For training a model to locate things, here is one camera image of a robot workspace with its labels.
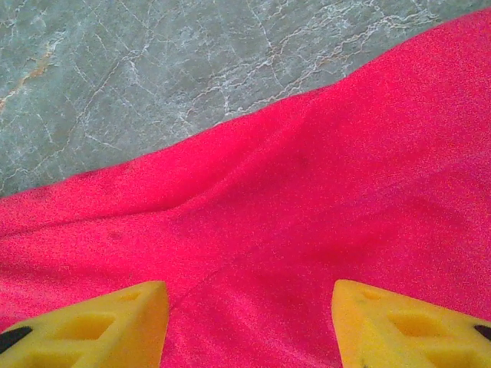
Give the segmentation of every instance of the marble surface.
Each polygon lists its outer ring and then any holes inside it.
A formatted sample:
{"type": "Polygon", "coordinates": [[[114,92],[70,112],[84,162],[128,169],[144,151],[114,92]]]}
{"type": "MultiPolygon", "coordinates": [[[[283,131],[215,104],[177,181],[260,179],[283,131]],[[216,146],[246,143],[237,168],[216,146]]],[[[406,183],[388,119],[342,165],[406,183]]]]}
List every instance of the marble surface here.
{"type": "Polygon", "coordinates": [[[0,0],[0,196],[132,159],[331,84],[489,5],[0,0]]]}

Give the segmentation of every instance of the dark stain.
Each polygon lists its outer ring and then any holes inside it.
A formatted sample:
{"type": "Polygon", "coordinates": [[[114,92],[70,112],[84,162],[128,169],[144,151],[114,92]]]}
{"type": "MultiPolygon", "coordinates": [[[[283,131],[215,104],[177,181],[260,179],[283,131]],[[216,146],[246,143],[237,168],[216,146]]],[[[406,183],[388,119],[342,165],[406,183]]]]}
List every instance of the dark stain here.
{"type": "Polygon", "coordinates": [[[87,171],[83,172],[82,174],[77,174],[75,178],[77,179],[89,179],[93,176],[96,176],[99,173],[100,170],[92,170],[92,171],[87,171]]]}
{"type": "Polygon", "coordinates": [[[37,189],[34,189],[32,192],[31,192],[31,196],[33,199],[37,199],[37,200],[43,200],[43,199],[46,199],[47,197],[49,197],[50,195],[50,191],[51,191],[51,188],[48,187],[48,186],[42,186],[41,188],[37,188],[37,189]]]}
{"type": "Polygon", "coordinates": [[[310,159],[306,155],[299,153],[298,155],[295,156],[295,158],[297,160],[298,167],[300,167],[300,169],[303,170],[308,169],[308,167],[310,166],[310,159]]]}
{"type": "Polygon", "coordinates": [[[13,347],[31,332],[32,328],[24,326],[0,334],[0,354],[6,351],[9,347],[13,347]]]}
{"type": "Polygon", "coordinates": [[[115,230],[110,230],[109,231],[109,238],[111,238],[112,240],[121,240],[123,238],[123,233],[117,232],[115,230]]]}

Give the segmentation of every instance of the black tip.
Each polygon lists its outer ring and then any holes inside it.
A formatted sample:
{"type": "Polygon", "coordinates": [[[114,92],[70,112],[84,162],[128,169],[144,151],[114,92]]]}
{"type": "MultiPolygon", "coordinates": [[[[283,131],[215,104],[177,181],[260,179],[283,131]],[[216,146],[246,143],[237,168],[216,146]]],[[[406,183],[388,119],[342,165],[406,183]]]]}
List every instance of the black tip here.
{"type": "Polygon", "coordinates": [[[477,324],[474,329],[483,335],[488,341],[491,341],[491,327],[483,326],[482,324],[477,324]]]}
{"type": "Polygon", "coordinates": [[[18,341],[26,337],[32,329],[28,326],[19,327],[15,330],[10,330],[0,334],[0,354],[6,351],[9,347],[15,345],[18,341]]]}

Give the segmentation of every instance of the yellow plastic part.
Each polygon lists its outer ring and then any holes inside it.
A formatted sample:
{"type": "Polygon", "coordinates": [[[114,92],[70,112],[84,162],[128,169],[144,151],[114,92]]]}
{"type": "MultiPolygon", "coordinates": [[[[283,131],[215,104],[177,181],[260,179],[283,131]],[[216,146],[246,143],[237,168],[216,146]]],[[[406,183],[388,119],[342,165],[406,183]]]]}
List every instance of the yellow plastic part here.
{"type": "Polygon", "coordinates": [[[344,368],[491,367],[489,321],[347,280],[332,317],[344,368]]]}
{"type": "Polygon", "coordinates": [[[0,367],[158,367],[168,317],[165,284],[138,284],[9,327],[32,332],[0,354],[0,367]]]}

